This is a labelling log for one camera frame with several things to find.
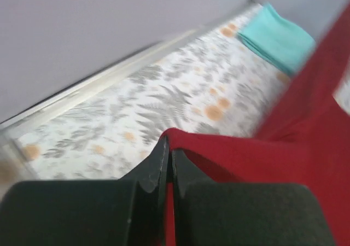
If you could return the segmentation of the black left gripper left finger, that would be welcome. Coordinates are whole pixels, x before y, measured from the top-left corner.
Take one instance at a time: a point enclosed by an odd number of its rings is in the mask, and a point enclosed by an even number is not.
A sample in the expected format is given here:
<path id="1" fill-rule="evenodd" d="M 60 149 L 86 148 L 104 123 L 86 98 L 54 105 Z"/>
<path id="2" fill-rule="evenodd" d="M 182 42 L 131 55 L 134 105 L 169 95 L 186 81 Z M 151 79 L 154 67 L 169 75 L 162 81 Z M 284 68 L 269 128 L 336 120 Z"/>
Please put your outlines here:
<path id="1" fill-rule="evenodd" d="M 31 180 L 1 201 L 1 245 L 164 245 L 169 143 L 120 179 Z"/>

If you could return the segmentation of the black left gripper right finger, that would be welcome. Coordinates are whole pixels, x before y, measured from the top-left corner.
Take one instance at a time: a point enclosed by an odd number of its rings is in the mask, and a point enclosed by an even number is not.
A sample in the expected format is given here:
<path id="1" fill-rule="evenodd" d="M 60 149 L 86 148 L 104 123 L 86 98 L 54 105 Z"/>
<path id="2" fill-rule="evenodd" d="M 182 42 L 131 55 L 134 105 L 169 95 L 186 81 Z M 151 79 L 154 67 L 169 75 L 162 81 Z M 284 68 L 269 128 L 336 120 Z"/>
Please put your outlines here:
<path id="1" fill-rule="evenodd" d="M 298 184 L 218 183 L 172 152 L 177 245 L 334 245 L 320 205 Z"/>

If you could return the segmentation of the red t shirt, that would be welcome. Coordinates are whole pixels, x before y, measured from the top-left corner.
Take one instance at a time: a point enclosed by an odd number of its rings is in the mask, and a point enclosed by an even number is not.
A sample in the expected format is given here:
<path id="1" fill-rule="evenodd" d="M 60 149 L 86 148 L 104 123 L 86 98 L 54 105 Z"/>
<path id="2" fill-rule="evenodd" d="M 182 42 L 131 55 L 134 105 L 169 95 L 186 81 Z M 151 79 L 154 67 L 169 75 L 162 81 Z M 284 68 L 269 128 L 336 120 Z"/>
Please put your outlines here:
<path id="1" fill-rule="evenodd" d="M 349 245 L 349 7 L 252 138 L 163 136 L 216 181 L 308 186 L 336 243 Z"/>

